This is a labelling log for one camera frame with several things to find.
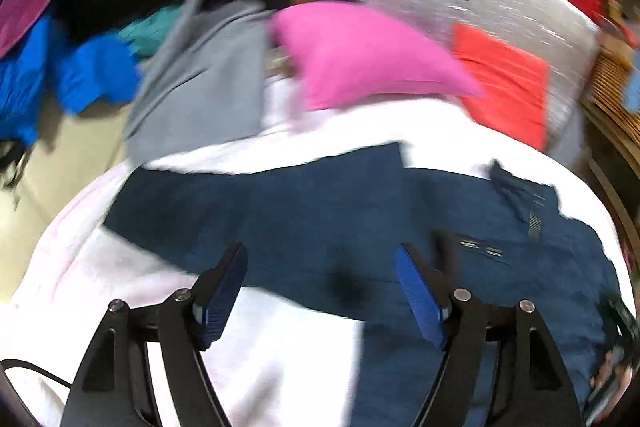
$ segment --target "blue gripper pad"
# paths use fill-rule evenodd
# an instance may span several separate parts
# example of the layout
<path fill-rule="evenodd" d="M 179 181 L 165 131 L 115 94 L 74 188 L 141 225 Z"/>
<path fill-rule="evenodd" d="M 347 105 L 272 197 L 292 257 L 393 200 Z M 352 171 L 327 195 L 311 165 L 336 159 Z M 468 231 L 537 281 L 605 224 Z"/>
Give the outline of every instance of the blue gripper pad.
<path fill-rule="evenodd" d="M 420 333 L 425 340 L 433 343 L 438 349 L 444 349 L 448 337 L 442 328 L 443 311 L 436 304 L 433 294 L 420 276 L 409 252 L 402 245 L 396 250 L 394 263 L 398 280 L 414 312 Z"/>
<path fill-rule="evenodd" d="M 223 273 L 211 298 L 203 304 L 193 303 L 193 316 L 196 322 L 202 325 L 198 333 L 198 349 L 201 351 L 208 349 L 222 336 L 226 321 L 242 287 L 248 265 L 247 249 L 240 246 L 231 255 L 231 259 L 222 259 L 216 268 L 216 270 L 223 270 Z"/>

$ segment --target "mattress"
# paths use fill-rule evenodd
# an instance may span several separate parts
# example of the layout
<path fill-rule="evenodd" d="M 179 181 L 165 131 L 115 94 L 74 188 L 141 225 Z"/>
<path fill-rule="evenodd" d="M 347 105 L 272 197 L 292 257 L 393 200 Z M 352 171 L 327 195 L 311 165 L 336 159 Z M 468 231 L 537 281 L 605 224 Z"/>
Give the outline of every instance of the mattress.
<path fill-rule="evenodd" d="M 287 107 L 290 116 L 294 88 L 280 87 L 271 107 Z M 392 141 L 402 143 L 402 159 L 410 167 L 484 178 L 495 158 L 515 176 L 555 186 L 561 213 L 597 232 L 616 268 L 622 298 L 635 309 L 612 220 L 587 185 L 548 156 L 476 124 L 454 100 L 387 96 L 345 111 L 300 114 L 293 122 L 274 115 L 271 124 L 260 136 L 168 156 L 147 168 L 258 172 Z M 148 305 L 193 283 L 194 275 L 101 227 L 130 172 L 126 162 L 108 171 L 46 230 L 11 303 L 0 311 L 2 331 L 12 331 L 0 333 L 0 358 L 30 360 L 71 381 L 111 299 Z M 360 322 L 243 288 L 225 333 L 204 353 L 231 423 L 348 425 L 361 328 Z M 150 357 L 162 422 L 177 426 L 157 344 L 150 346 Z M 47 427 L 57 425 L 66 391 L 23 370 L 9 376 L 36 417 Z"/>

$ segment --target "beige floor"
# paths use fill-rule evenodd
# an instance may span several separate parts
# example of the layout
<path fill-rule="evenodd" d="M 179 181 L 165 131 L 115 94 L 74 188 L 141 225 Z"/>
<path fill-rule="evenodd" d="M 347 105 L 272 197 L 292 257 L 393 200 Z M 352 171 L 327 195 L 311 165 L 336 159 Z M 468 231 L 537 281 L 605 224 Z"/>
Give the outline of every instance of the beige floor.
<path fill-rule="evenodd" d="M 8 301 L 28 267 L 40 235 L 91 181 L 122 159 L 127 107 L 97 102 L 67 116 L 49 98 L 15 197 L 0 192 L 0 302 Z"/>

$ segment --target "folded gray garment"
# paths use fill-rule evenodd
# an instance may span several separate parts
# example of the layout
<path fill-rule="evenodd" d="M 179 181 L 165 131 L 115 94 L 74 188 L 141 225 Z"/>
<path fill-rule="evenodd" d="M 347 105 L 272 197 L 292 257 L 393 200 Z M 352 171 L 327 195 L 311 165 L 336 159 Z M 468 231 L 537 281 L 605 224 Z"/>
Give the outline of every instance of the folded gray garment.
<path fill-rule="evenodd" d="M 136 166 L 261 131 L 271 12 L 255 0 L 200 12 L 203 1 L 184 1 L 146 65 L 124 130 Z"/>

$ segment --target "silver plastic sheet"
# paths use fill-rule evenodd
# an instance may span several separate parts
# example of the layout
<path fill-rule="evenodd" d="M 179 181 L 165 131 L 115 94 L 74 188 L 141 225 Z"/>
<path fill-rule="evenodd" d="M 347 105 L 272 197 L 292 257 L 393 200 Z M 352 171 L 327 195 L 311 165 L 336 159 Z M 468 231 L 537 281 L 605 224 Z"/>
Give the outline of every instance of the silver plastic sheet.
<path fill-rule="evenodd" d="M 547 61 L 548 141 L 564 128 L 598 51 L 598 27 L 566 0 L 361 0 L 450 45 L 452 23 L 476 26 Z"/>

